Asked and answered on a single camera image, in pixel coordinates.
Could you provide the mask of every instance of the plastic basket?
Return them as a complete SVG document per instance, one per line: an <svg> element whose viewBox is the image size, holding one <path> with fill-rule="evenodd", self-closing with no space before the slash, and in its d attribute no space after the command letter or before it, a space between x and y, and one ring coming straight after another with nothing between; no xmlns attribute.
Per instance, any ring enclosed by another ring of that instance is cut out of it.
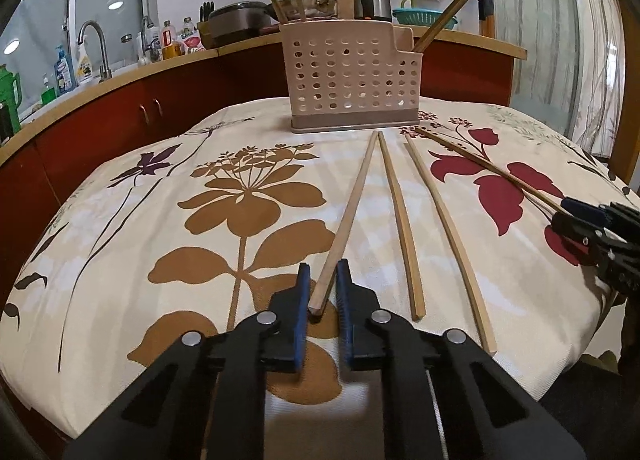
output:
<svg viewBox="0 0 640 460"><path fill-rule="evenodd" d="M375 20L280 27L291 129L320 132L418 122L422 54L409 28Z"/></svg>
<svg viewBox="0 0 640 460"><path fill-rule="evenodd" d="M409 7L393 10L393 16L398 19L399 23L411 26L431 27L441 14L441 12L431 11L430 9L415 9ZM453 29L457 23L458 20L453 17L449 20L445 29Z"/></svg>

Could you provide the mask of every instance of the silver rivet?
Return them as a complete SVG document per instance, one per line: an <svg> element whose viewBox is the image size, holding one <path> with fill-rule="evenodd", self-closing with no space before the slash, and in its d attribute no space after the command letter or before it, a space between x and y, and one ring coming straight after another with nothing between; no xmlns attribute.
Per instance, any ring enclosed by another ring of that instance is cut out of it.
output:
<svg viewBox="0 0 640 460"><path fill-rule="evenodd" d="M447 331L447 339L456 345L461 345L466 341L466 334L457 328Z"/></svg>
<svg viewBox="0 0 640 460"><path fill-rule="evenodd" d="M182 336L182 344L187 346L195 346L202 340L202 336L200 332L196 332L191 330L191 332L187 332Z"/></svg>
<svg viewBox="0 0 640 460"><path fill-rule="evenodd" d="M270 310L260 312L256 317L258 323L260 323L261 325L270 325L271 323L275 323L277 318L278 316L276 316Z"/></svg>
<svg viewBox="0 0 640 460"><path fill-rule="evenodd" d="M371 318L376 323L389 323L389 321L391 321L391 314L386 310L374 310L371 312Z"/></svg>

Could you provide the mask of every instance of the green thermos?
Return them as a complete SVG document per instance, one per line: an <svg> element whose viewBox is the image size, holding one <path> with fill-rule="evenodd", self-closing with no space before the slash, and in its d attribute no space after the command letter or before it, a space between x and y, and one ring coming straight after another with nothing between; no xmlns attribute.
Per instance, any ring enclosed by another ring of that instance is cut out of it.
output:
<svg viewBox="0 0 640 460"><path fill-rule="evenodd" d="M6 64L0 65L0 103L4 103L9 108L9 117L14 133L20 131L20 119L18 118L18 106L22 103L22 91L20 90L20 74L12 74L6 69Z"/></svg>

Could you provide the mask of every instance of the floral tablecloth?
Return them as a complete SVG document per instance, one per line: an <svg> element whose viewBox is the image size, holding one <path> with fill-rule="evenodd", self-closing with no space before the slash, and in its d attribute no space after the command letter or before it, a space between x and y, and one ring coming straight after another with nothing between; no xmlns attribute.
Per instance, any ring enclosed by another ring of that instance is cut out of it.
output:
<svg viewBox="0 0 640 460"><path fill-rule="evenodd" d="M420 99L421 124L562 198L640 205L620 180L530 117ZM0 366L21 400L77 436L190 329L232 329L293 284L317 278L369 130L295 134L288 98L226 108L189 132L100 166L60 208L0 319ZM427 316L464 329L468 297L404 133L438 180L495 330L495 360L533 397L580 357L609 290L550 214L502 177L412 128L385 129L414 234ZM398 229L377 148L345 256L354 281L410 319ZM300 378L270 374L266 458L383 457L378 376L338 366L332 294L308 326Z"/></svg>

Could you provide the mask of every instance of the wooden countertop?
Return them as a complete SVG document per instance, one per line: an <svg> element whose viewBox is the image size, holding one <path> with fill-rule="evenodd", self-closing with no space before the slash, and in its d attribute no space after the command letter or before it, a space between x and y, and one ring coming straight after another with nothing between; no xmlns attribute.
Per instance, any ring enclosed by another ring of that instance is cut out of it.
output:
<svg viewBox="0 0 640 460"><path fill-rule="evenodd" d="M414 36L422 36L428 28L413 26L412 29L414 30ZM68 98L59 98L56 100L55 106L52 106L49 111L41 114L32 122L23 125L22 130L9 139L3 147L0 147L0 166L2 166L2 164L4 164L16 151L28 144L36 135L46 130L53 123L102 95L113 92L114 90L134 81L138 81L139 79L146 78L152 74L157 74L158 72L163 72L177 66L188 65L201 60L208 60L209 58L217 58L219 56L251 49L253 47L279 44L281 43L281 39L282 37L280 33L267 34L265 36L259 36L258 38L252 38L250 40L230 44L228 46L221 47L220 49L202 50L200 52L195 52L194 54L188 54L186 56L152 63L151 65L140 66L133 70L129 70L128 72L123 72L122 74L114 76L108 81L88 85L84 90L79 90ZM527 59L526 49L506 42L501 42L500 40L495 40L493 38L479 36L478 34L443 30L438 34L436 39L443 42L462 44L471 47L478 47L479 49L490 50L492 52L499 52L520 60Z"/></svg>

